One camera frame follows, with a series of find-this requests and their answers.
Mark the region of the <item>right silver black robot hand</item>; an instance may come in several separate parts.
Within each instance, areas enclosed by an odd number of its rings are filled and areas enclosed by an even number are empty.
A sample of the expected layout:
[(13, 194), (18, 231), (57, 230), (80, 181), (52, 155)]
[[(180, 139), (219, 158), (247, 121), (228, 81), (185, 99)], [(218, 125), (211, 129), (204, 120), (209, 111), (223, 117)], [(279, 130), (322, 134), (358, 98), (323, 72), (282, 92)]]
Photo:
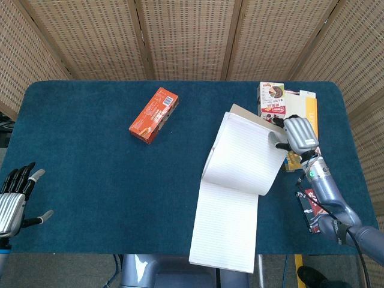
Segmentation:
[(307, 118), (298, 115), (285, 119), (274, 117), (272, 123), (282, 128), (287, 137), (287, 143), (282, 143), (274, 132), (270, 132), (268, 139), (275, 148), (293, 151), (303, 159), (309, 159), (316, 154), (319, 141)]

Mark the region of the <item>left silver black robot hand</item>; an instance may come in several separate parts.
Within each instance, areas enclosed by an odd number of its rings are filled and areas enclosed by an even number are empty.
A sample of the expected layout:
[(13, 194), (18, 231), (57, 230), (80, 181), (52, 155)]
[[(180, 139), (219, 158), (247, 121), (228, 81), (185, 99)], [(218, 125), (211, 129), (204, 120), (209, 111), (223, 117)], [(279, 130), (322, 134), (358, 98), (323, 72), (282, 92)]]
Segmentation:
[(25, 218), (25, 207), (37, 181), (45, 174), (44, 169), (31, 173), (35, 163), (31, 162), (12, 170), (1, 185), (1, 239), (16, 236), (21, 228), (45, 223), (53, 214), (48, 210), (35, 218)]

